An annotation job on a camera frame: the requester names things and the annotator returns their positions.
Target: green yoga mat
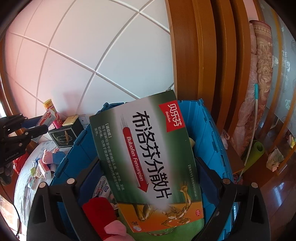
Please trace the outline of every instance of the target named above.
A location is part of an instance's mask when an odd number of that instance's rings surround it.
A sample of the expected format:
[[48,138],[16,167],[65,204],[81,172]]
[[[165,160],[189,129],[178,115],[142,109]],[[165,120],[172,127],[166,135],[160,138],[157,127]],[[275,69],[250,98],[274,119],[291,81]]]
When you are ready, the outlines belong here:
[[202,230],[205,224],[205,221],[202,218],[197,221],[175,227],[174,229],[162,230],[162,232],[165,231],[167,234],[154,236],[148,233],[133,233],[120,211],[119,220],[126,226],[127,233],[130,234],[135,241],[191,241],[194,236]]
[[254,140],[244,172],[248,170],[263,155],[264,151],[265,149],[262,143]]

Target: blue storage bin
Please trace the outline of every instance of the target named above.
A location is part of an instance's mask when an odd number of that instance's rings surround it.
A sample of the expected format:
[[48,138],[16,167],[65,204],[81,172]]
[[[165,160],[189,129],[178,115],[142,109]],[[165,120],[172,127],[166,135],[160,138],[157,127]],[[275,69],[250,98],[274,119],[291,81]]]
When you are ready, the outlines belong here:
[[[203,104],[203,100],[199,101],[178,101],[189,137],[195,141],[193,152],[195,156],[201,157],[210,169],[215,170],[221,178],[229,178],[233,181],[232,171],[229,160],[224,149],[224,145],[215,126],[215,123]],[[123,103],[105,103],[104,107],[98,111],[108,110]],[[57,176],[54,178],[53,184],[66,182],[70,177],[77,177],[78,173],[86,168],[97,156],[94,140],[92,137],[90,125],[78,136],[74,146],[68,155],[63,159],[57,169]],[[93,194],[93,191],[102,176],[99,164],[89,173],[87,179],[81,186],[78,203],[82,206],[87,202]],[[207,222],[213,211],[214,204],[209,203],[206,196],[202,193],[202,202],[204,207],[205,222]],[[62,219],[69,236],[73,237],[73,229],[67,217],[64,214],[64,207],[61,206]],[[236,217],[238,206],[235,203],[232,213],[229,215],[228,221],[224,227],[219,240],[226,238],[230,232]]]

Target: black gift box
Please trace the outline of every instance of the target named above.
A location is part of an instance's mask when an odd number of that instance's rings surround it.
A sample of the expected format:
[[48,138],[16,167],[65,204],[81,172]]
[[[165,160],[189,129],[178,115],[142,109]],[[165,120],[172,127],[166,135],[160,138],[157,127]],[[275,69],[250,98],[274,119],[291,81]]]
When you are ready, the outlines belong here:
[[52,129],[48,131],[53,141],[59,148],[71,147],[74,141],[83,131],[83,126],[81,125],[79,118],[72,125],[62,126],[59,129]]

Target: white tablecloth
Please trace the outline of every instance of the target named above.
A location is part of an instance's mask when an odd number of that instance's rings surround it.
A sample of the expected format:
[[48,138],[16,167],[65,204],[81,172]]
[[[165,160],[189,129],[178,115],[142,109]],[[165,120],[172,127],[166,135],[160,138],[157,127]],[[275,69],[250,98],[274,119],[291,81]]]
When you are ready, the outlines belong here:
[[15,206],[20,214],[21,222],[27,226],[29,213],[33,203],[36,190],[40,182],[47,182],[50,184],[51,180],[45,180],[43,178],[38,178],[33,186],[33,190],[28,188],[29,178],[31,176],[30,169],[34,167],[33,160],[43,153],[45,149],[54,150],[56,148],[54,141],[47,141],[40,143],[35,150],[31,153],[29,158],[26,160],[22,170],[20,171],[19,177],[17,179],[15,187]]

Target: teal handle grip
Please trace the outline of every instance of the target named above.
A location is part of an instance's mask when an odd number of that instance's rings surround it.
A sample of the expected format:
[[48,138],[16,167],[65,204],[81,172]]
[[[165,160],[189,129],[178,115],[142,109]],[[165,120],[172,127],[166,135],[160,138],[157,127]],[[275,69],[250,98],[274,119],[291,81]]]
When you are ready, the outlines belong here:
[[255,84],[255,99],[256,100],[259,99],[259,88],[258,88],[258,84]]

